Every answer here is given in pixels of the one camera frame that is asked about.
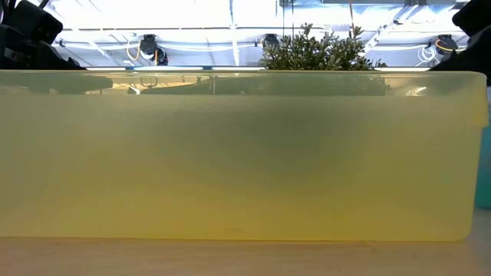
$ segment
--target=wooden table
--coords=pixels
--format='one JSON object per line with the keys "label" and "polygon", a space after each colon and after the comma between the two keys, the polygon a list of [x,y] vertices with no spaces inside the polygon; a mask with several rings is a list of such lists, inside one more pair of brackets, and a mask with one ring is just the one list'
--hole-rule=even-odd
{"label": "wooden table", "polygon": [[491,212],[456,243],[0,238],[0,275],[491,275]]}

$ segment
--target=blue container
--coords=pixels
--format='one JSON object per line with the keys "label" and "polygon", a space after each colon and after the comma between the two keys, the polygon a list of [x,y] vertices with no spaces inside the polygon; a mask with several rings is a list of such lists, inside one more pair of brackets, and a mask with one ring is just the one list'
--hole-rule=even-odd
{"label": "blue container", "polygon": [[491,209],[491,126],[483,130],[479,174],[477,176],[476,206]]}

